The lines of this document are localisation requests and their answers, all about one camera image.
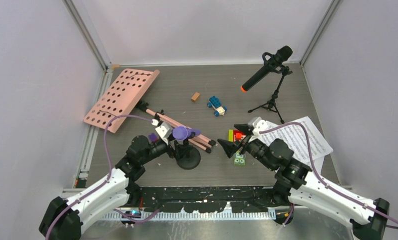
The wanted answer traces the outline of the purple microphone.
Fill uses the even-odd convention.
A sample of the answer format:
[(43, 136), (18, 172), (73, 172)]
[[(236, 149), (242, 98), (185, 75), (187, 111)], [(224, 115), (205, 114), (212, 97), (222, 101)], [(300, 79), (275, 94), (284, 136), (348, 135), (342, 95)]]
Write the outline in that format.
[(189, 128), (185, 126), (178, 126), (172, 130), (173, 137), (178, 141), (192, 139), (201, 134), (199, 129)]

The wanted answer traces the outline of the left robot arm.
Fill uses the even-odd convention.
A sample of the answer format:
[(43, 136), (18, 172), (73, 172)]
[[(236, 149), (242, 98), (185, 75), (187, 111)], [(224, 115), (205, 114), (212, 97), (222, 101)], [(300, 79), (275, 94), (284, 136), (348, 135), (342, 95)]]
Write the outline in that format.
[(170, 143), (174, 139), (171, 133), (152, 142), (144, 135), (134, 137), (125, 156), (101, 180), (67, 199), (54, 198), (39, 224), (39, 232), (47, 240), (78, 240), (115, 208), (136, 206), (140, 193), (135, 181), (145, 173), (144, 165), (163, 154), (173, 158)]

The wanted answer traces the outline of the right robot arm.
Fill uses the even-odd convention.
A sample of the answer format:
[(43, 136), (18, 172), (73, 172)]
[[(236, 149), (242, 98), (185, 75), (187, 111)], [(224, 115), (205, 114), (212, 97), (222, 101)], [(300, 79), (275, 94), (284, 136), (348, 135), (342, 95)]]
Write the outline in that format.
[(364, 198), (323, 178), (314, 161), (303, 163), (293, 157), (287, 143), (277, 138), (266, 145), (259, 136), (267, 133), (260, 124), (235, 124), (246, 134), (242, 141), (219, 139), (227, 157), (236, 152), (247, 152), (271, 171), (275, 171), (276, 184), (272, 199), (278, 205), (289, 202), (324, 214), (350, 228), (360, 240), (381, 240), (387, 228), (390, 204), (383, 198)]

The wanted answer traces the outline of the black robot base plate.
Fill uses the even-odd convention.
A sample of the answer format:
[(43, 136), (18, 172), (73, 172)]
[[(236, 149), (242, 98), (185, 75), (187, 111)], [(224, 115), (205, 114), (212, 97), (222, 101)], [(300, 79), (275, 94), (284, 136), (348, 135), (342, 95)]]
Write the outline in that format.
[(260, 213), (265, 208), (290, 207), (286, 198), (276, 197), (271, 186), (141, 187), (126, 208), (142, 207), (161, 213), (221, 213), (230, 206), (234, 213)]

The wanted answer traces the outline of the black tripod mic stand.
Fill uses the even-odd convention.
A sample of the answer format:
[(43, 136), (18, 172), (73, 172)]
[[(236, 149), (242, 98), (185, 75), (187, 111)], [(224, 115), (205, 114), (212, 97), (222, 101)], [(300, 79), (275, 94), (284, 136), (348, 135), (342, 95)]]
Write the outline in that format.
[(279, 110), (278, 110), (278, 108), (276, 106), (276, 99), (278, 98), (279, 90), (280, 90), (280, 87), (281, 87), (281, 85), (282, 85), (282, 83), (284, 81), (285, 76), (290, 75), (292, 73), (292, 71), (290, 70), (290, 68), (288, 66), (282, 65), (280, 70), (276, 70), (276, 73), (282, 74), (282, 76), (281, 76), (281, 79), (280, 79), (280, 81), (278, 83), (278, 86), (274, 90), (271, 98), (266, 103), (264, 103), (262, 105), (259, 105), (259, 106), (255, 107), (253, 109), (248, 110), (248, 113), (251, 113), (251, 112), (253, 112), (253, 111), (257, 110), (257, 109), (265, 109), (265, 110), (268, 110), (270, 112), (276, 113), (278, 115), (279, 119), (280, 119), (281, 124), (284, 124), (285, 121), (281, 117), (281, 114), (280, 114), (280, 112), (279, 112)]

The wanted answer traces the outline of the pink music stand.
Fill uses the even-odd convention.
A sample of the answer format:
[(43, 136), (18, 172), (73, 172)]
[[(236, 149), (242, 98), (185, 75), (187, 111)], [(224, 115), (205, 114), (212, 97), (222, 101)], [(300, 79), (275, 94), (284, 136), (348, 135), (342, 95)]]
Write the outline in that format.
[(141, 98), (158, 77), (160, 71), (125, 68), (99, 97), (98, 101), (83, 118), (83, 122), (115, 133), (125, 118), (108, 123), (113, 117), (132, 112)]

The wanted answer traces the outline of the sheet music page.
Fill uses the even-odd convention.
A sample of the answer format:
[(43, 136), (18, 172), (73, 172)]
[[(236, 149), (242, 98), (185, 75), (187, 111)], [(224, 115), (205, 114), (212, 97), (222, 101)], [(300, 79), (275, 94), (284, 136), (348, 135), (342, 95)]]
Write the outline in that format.
[(333, 152), (332, 147), (325, 140), (321, 132), (317, 129), (312, 120), (306, 116), (295, 120), (306, 129), (308, 137), (302, 127), (292, 124), (272, 132), (261, 134), (259, 140), (269, 146), (275, 139), (283, 140), (294, 152), (293, 157), (302, 162), (310, 159), (308, 146), (310, 146), (312, 159), (327, 156)]
[(313, 172), (316, 171), (319, 175), (321, 175), (324, 159), (325, 159), (325, 156), (321, 156), (319, 158), (313, 159), (314, 168), (312, 168), (312, 164), (309, 159), (302, 160), (302, 162), (305, 163), (306, 165), (308, 165)]

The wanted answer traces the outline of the black round base mic stand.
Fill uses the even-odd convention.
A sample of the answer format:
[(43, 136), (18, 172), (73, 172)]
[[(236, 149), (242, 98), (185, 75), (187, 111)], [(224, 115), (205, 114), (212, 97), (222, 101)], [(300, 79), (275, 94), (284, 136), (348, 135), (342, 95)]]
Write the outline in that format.
[(184, 140), (182, 143), (179, 141), (174, 142), (175, 159), (178, 166), (184, 170), (192, 170), (196, 168), (201, 161), (201, 155), (189, 140)]

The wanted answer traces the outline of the orange black microphone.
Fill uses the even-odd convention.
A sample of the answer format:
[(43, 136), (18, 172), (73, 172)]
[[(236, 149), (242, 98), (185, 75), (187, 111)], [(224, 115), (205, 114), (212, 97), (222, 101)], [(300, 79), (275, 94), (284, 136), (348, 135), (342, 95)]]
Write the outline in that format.
[(257, 70), (242, 86), (241, 90), (247, 92), (269, 73), (282, 74), (284, 76), (292, 73), (290, 69), (283, 65), (285, 61), (293, 54), (289, 46), (283, 46), (275, 54), (264, 52), (262, 54), (263, 66)]

